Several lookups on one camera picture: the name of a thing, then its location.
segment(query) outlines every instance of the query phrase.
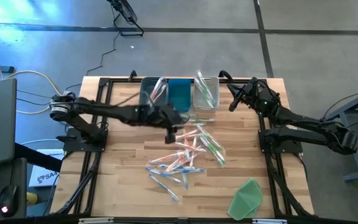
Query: blue container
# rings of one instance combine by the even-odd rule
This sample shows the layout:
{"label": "blue container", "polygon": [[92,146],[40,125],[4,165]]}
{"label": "blue container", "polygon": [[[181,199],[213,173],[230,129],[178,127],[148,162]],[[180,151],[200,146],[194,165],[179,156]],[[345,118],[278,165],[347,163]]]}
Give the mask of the blue container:
{"label": "blue container", "polygon": [[185,78],[172,78],[168,81],[168,102],[179,112],[187,112],[191,107],[191,81]]}

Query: metal bracket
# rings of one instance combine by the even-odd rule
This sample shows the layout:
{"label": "metal bracket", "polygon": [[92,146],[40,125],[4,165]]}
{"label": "metal bracket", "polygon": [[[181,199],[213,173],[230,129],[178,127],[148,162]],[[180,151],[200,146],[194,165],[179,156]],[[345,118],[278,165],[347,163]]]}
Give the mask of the metal bracket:
{"label": "metal bracket", "polygon": [[258,137],[259,137],[259,145],[260,150],[263,153],[302,153],[302,145],[300,142],[287,140],[280,143],[279,146],[273,146],[272,143],[269,141],[268,137],[265,135],[270,130],[258,130]]}
{"label": "metal bracket", "polygon": [[255,218],[252,219],[252,224],[287,224],[286,220],[276,220],[267,218]]}
{"label": "metal bracket", "polygon": [[129,75],[128,81],[131,82],[136,76],[137,76],[136,71],[132,70],[131,74]]}
{"label": "metal bracket", "polygon": [[103,152],[106,148],[108,132],[104,129],[100,132],[100,142],[97,144],[86,144],[81,138],[81,133],[75,128],[69,128],[68,138],[65,138],[63,150],[68,152]]}
{"label": "metal bracket", "polygon": [[189,224],[189,218],[178,217],[178,222],[177,222],[177,224]]}
{"label": "metal bracket", "polygon": [[94,223],[113,223],[114,217],[101,217],[101,218],[81,218],[78,224],[94,224]]}
{"label": "metal bracket", "polygon": [[110,81],[109,78],[100,78],[99,79],[99,87],[105,86],[105,84],[107,84],[109,81]]}
{"label": "metal bracket", "polygon": [[226,77],[228,80],[229,80],[229,83],[232,83],[233,82],[233,78],[230,76],[230,74],[225,71],[225,70],[221,70],[219,72],[219,75],[218,75],[219,78],[223,78],[223,77]]}

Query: clear plastic container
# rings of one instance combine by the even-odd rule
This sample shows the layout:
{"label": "clear plastic container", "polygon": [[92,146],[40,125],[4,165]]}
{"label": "clear plastic container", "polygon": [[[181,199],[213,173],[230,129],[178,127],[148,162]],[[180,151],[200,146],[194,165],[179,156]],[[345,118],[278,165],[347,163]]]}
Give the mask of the clear plastic container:
{"label": "clear plastic container", "polygon": [[204,94],[195,86],[193,94],[193,109],[196,112],[214,113],[216,109],[219,108],[219,78],[203,77],[203,80],[208,86],[212,97],[216,100],[216,103],[213,107],[211,107],[205,100]]}
{"label": "clear plastic container", "polygon": [[[140,96],[139,96],[139,104],[146,105],[149,102],[148,96],[144,94],[144,91],[150,96],[154,90],[155,84],[160,77],[145,77],[140,82]],[[159,96],[157,101],[154,103],[156,105],[164,105],[167,103],[167,89],[165,89],[162,94]]]}

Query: concrete floor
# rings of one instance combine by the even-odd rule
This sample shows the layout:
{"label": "concrete floor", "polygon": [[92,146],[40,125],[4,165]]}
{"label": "concrete floor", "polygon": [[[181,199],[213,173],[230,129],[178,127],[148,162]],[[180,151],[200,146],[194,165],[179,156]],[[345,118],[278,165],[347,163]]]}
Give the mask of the concrete floor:
{"label": "concrete floor", "polygon": [[[252,0],[129,2],[144,27],[258,28]],[[358,30],[358,1],[260,0],[260,8],[266,29]],[[111,27],[111,21],[110,8],[102,0],[0,0],[0,23]],[[40,71],[62,91],[80,83],[88,69],[98,66],[101,54],[112,49],[115,35],[0,30],[0,65]],[[294,112],[319,118],[335,101],[358,92],[358,35],[269,34],[266,38],[274,77],[285,79]],[[267,76],[259,34],[153,32],[143,38],[119,37],[116,48],[104,57],[104,67],[89,75],[129,75],[136,70],[145,76],[189,76],[197,69],[217,75],[225,69],[234,77]],[[21,75],[17,79],[20,90],[54,94],[41,77]],[[46,100],[18,95],[40,103]],[[42,109],[23,102],[17,107]],[[63,133],[63,126],[52,121],[48,113],[17,114],[16,142],[50,139]],[[43,149],[62,145],[43,142],[29,146]],[[357,170],[353,157],[308,144],[304,144],[304,151],[316,214],[358,220],[358,181],[345,184],[342,180],[343,175]],[[49,191],[35,190],[41,195]],[[45,203],[30,207],[28,215],[41,215],[44,208]]]}

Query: wooden table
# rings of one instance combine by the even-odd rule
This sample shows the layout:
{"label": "wooden table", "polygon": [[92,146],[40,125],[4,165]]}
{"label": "wooden table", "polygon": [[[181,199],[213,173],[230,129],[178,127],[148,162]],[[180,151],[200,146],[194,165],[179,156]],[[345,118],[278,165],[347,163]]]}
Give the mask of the wooden table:
{"label": "wooden table", "polygon": [[[84,77],[80,96],[95,100],[99,78]],[[283,79],[268,78],[267,82],[270,88],[280,93],[282,105],[289,107]],[[115,83],[111,104],[137,93],[139,86],[139,83]],[[128,103],[137,104],[138,100],[134,98]],[[183,184],[157,177],[178,195],[179,202],[175,202],[145,170],[149,160],[169,155],[179,149],[173,144],[164,144],[165,130],[131,127],[116,119],[108,119],[108,143],[101,157],[92,216],[227,218],[234,192],[253,178],[263,192],[263,202],[255,217],[274,217],[265,157],[260,152],[257,139],[258,117],[254,110],[245,105],[239,105],[235,112],[229,112],[232,100],[226,84],[221,84],[220,107],[217,112],[198,113],[202,118],[216,118],[214,123],[205,128],[224,146],[226,165],[221,168],[209,153],[197,157],[195,166],[206,168],[206,172],[188,174],[188,190],[185,190]],[[83,117],[88,122],[91,121],[91,115]],[[62,207],[78,185],[83,157],[83,152],[75,152],[63,161],[52,212]],[[313,213],[301,162],[292,154],[283,154],[282,159],[288,188],[302,206]],[[83,207],[87,191],[88,187],[83,197]],[[280,190],[277,192],[284,211],[282,193]]]}

